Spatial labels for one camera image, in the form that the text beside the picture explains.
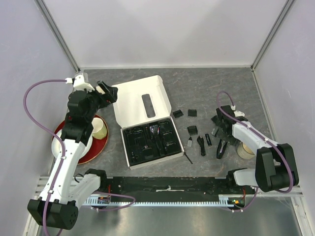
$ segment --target metal bracket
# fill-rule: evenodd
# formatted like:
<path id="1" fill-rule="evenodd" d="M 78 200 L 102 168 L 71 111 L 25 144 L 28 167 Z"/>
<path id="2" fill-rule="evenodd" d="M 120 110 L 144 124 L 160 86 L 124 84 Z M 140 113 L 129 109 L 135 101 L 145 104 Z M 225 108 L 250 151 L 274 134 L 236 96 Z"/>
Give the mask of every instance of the metal bracket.
<path id="1" fill-rule="evenodd" d="M 312 228 L 312 222 L 308 218 L 308 214 L 305 212 L 305 199 L 292 197 L 292 204 L 294 212 L 299 223 L 301 233 L 303 236 L 314 236 L 314 229 Z"/>
<path id="2" fill-rule="evenodd" d="M 104 207 L 104 206 L 123 206 L 129 204 L 128 202 L 110 202 L 100 203 L 98 201 L 99 197 L 106 197 L 105 194 L 92 194 L 83 203 L 83 206 L 94 206 L 94 207 Z M 233 204 L 228 204 L 228 197 L 219 197 L 218 202 L 135 202 L 132 207 L 233 207 Z"/>

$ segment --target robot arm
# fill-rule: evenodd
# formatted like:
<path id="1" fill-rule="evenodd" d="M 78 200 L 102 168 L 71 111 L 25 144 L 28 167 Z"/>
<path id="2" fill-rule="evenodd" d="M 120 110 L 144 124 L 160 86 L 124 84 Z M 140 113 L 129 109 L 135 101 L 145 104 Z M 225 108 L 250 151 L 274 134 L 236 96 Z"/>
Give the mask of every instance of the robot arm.
<path id="1" fill-rule="evenodd" d="M 69 95 L 68 113 L 62 128 L 61 139 L 65 145 L 65 156 L 60 149 L 47 185 L 40 193 L 38 200 L 30 200 L 28 210 L 39 225 L 43 224 L 43 209 L 47 196 L 50 200 L 47 210 L 47 226 L 71 229 L 77 219 L 78 210 L 84 201 L 103 184 L 105 171 L 88 170 L 84 178 L 70 192 L 71 181 L 75 168 L 92 134 L 92 120 L 100 108 L 116 102 L 118 89 L 109 87 L 99 81 L 95 88 L 88 83 L 86 73 L 79 73 L 74 79 L 67 79 L 75 91 Z M 50 185 L 58 173 L 53 189 Z"/>
<path id="2" fill-rule="evenodd" d="M 247 124 L 248 127 L 253 128 L 251 123 L 244 117 L 244 113 L 234 111 L 230 106 L 222 106 L 221 108 L 230 116 Z M 220 109 L 217 109 L 217 116 L 214 116 L 212 121 L 217 126 L 212 132 L 214 136 L 219 137 L 234 146 L 241 141 L 256 155 L 255 169 L 245 168 L 228 172 L 227 177 L 233 184 L 239 186 L 258 186 L 264 192 L 289 187 L 289 175 L 283 161 L 268 143 L 242 124 L 236 123 L 224 115 Z M 292 172 L 293 186 L 297 185 L 299 177 L 295 164 L 293 148 L 289 144 L 279 144 L 270 140 L 255 128 L 253 129 L 264 137 L 265 140 L 274 144 L 284 155 Z"/>

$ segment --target gray tabletop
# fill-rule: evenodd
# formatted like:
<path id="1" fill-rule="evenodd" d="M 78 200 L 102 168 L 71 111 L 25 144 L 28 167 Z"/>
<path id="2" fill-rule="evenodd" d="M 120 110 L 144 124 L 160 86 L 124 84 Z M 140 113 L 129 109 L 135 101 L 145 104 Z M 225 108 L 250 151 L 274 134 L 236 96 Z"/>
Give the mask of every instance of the gray tabletop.
<path id="1" fill-rule="evenodd" d="M 160 75 L 172 105 L 172 111 L 181 109 L 184 116 L 174 119 L 185 152 L 185 156 L 162 163 L 130 170 L 127 166 L 120 127 L 116 123 L 112 106 L 98 112 L 109 127 L 109 140 L 103 152 L 94 160 L 78 165 L 77 173 L 89 168 L 102 169 L 108 176 L 212 176 L 224 177 L 229 170 L 254 168 L 255 158 L 244 160 L 236 152 L 236 147 L 228 146 L 224 157 L 216 159 L 219 139 L 211 137 L 209 147 L 205 140 L 206 156 L 200 155 L 200 146 L 193 136 L 192 147 L 187 147 L 189 134 L 187 127 L 196 125 L 200 135 L 210 134 L 214 128 L 211 117 L 216 115 L 216 95 L 220 90 L 231 94 L 236 109 L 245 113 L 252 125 L 270 137 L 267 121 L 258 96 L 255 82 L 249 68 L 177 68 L 177 69 L 107 69 L 85 70 L 92 85 L 103 80 L 108 85 L 120 84 L 153 75 Z M 221 104 L 230 104 L 227 96 L 222 96 Z M 197 109 L 197 117 L 188 117 L 188 109 Z"/>

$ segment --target white cup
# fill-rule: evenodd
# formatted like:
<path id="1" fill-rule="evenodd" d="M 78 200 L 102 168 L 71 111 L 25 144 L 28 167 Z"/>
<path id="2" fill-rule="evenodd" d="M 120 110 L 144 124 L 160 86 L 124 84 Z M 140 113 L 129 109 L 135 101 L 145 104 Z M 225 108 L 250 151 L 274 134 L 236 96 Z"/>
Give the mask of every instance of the white cup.
<path id="1" fill-rule="evenodd" d="M 94 118 L 92 121 L 92 136 L 96 139 L 103 139 L 107 135 L 106 126 L 101 118 Z"/>

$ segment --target black handle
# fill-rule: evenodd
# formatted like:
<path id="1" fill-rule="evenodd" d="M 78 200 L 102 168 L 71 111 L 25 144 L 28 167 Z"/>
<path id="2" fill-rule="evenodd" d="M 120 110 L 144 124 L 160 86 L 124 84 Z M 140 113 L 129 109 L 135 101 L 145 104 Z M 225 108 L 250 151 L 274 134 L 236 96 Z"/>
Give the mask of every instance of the black handle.
<path id="1" fill-rule="evenodd" d="M 223 157 L 226 146 L 227 146 L 227 142 L 220 139 L 220 142 L 217 148 L 217 159 L 221 159 Z"/>
<path id="2" fill-rule="evenodd" d="M 160 155 L 164 155 L 164 149 L 163 149 L 163 145 L 162 145 L 161 139 L 159 139 L 159 136 L 155 136 L 155 140 L 156 140 L 156 143 L 157 143 L 157 148 L 158 148 L 159 154 Z"/>

